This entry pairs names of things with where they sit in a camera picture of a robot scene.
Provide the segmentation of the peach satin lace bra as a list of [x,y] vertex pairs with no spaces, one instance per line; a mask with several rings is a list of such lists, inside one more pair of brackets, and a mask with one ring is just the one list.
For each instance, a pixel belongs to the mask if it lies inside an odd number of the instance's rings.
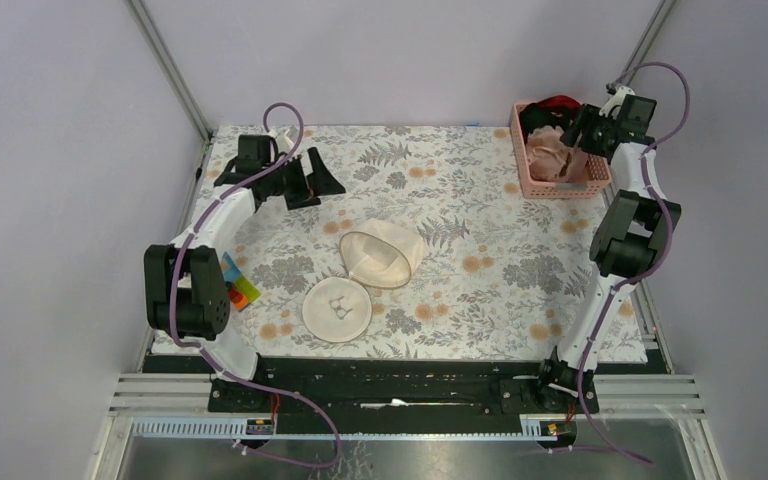
[[584,183],[588,155],[561,141],[560,127],[543,126],[526,138],[525,153],[529,175],[543,182]]

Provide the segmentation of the black and red bra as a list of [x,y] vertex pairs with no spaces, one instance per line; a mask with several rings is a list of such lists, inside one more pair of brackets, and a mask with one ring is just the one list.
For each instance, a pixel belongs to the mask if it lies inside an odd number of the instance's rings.
[[542,127],[569,128],[577,118],[582,104],[566,96],[556,95],[527,104],[518,113],[518,121],[525,137]]

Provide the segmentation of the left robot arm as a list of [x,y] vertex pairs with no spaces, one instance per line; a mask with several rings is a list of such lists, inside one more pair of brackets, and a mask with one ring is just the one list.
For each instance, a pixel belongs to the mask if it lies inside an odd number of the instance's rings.
[[274,131],[242,134],[202,214],[174,240],[144,253],[148,325],[196,349],[219,377],[235,381],[232,398],[245,410],[264,407],[271,387],[255,374],[256,349],[227,329],[233,311],[253,300],[236,284],[242,274],[230,257],[235,235],[272,197],[295,210],[344,191],[317,148],[302,150]]

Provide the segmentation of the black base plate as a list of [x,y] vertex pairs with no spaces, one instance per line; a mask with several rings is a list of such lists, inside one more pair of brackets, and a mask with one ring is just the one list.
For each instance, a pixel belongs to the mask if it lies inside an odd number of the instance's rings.
[[280,434],[329,433],[311,407],[288,397],[295,392],[316,403],[343,436],[513,433],[519,414],[567,414],[535,403],[538,371],[536,362],[264,357],[255,380],[279,395],[211,376],[207,410],[264,413]]

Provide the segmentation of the white mesh laundry bag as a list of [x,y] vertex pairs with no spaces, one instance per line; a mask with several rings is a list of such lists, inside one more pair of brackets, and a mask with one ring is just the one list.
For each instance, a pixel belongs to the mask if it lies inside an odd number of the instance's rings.
[[369,219],[348,231],[338,242],[346,276],[325,278],[310,289],[302,304],[305,326],[329,343],[361,336],[373,316],[368,290],[406,286],[425,250],[418,232],[384,220]]

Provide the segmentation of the right aluminium corner post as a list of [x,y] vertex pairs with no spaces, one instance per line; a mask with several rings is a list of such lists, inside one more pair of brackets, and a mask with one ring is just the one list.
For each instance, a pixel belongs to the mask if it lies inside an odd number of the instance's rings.
[[657,3],[622,72],[630,71],[647,61],[649,52],[656,43],[661,30],[667,24],[673,11],[679,4],[679,0],[660,0]]

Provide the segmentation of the aluminium front rail frame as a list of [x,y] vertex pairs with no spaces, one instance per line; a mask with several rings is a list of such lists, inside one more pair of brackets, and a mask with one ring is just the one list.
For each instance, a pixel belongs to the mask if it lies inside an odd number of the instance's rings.
[[[271,421],[267,437],[344,440],[539,440],[539,426],[558,419],[527,406],[506,385],[522,378],[489,374],[366,376],[362,392],[320,405],[337,427],[331,431],[311,407],[290,400],[272,415],[264,393],[226,385],[206,374],[133,373],[120,377],[101,442],[94,479],[116,479],[129,442],[138,433],[185,438],[254,439],[254,424]],[[693,474],[723,479],[705,408],[690,375],[611,374],[594,378],[587,399],[598,420],[666,419],[679,430]]]

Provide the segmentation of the floral tablecloth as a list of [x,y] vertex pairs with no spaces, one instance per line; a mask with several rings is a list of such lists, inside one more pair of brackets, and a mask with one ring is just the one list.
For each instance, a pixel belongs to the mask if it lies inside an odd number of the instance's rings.
[[[605,202],[525,198],[507,129],[310,126],[304,146],[346,191],[271,199],[236,234],[230,257],[261,293],[231,314],[236,339],[269,356],[539,361],[572,326]],[[323,341],[303,300],[345,275],[339,240],[369,219],[418,233],[425,256],[406,286],[370,291],[363,335]]]

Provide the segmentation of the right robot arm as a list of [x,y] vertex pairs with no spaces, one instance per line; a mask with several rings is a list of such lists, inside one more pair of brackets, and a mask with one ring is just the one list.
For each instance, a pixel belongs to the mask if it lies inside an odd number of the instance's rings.
[[620,188],[594,234],[589,258],[593,275],[572,328],[542,362],[532,392],[551,413],[586,409],[610,320],[635,286],[663,262],[681,216],[655,174],[656,141],[647,133],[653,99],[616,92],[602,107],[584,105],[564,129],[561,142],[608,160]]

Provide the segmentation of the pink plastic basket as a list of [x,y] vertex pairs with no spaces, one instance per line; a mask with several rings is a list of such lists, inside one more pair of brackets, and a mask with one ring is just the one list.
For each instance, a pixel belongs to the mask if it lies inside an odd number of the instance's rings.
[[523,196],[532,199],[574,199],[592,198],[601,193],[612,180],[608,162],[603,157],[587,154],[586,170],[588,178],[584,183],[543,182],[530,177],[525,153],[527,137],[523,135],[518,121],[518,113],[529,103],[532,103],[532,101],[514,104],[509,122],[515,164]]

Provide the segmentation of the colourful toy block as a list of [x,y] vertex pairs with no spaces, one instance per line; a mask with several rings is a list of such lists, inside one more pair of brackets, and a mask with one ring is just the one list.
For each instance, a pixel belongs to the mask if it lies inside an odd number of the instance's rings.
[[261,292],[243,275],[229,253],[222,255],[220,266],[231,304],[237,311],[242,312],[260,298]]

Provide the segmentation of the aluminium corner post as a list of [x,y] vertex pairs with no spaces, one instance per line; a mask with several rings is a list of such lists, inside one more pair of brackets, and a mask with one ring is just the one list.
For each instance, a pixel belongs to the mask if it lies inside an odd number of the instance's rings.
[[673,11],[679,4],[679,0],[660,0],[657,3],[622,72],[630,71],[647,61],[649,52],[656,43],[661,30],[667,24]]
[[131,11],[149,49],[197,135],[203,142],[209,142],[213,138],[213,129],[174,59],[148,4],[143,0],[125,0],[124,3]]

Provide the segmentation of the left aluminium corner post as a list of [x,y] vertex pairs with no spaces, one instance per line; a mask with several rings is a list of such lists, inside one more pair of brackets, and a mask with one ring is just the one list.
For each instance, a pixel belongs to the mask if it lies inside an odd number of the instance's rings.
[[149,49],[197,135],[203,142],[209,142],[213,138],[213,129],[174,59],[148,4],[143,0],[125,0],[124,3],[131,11]]

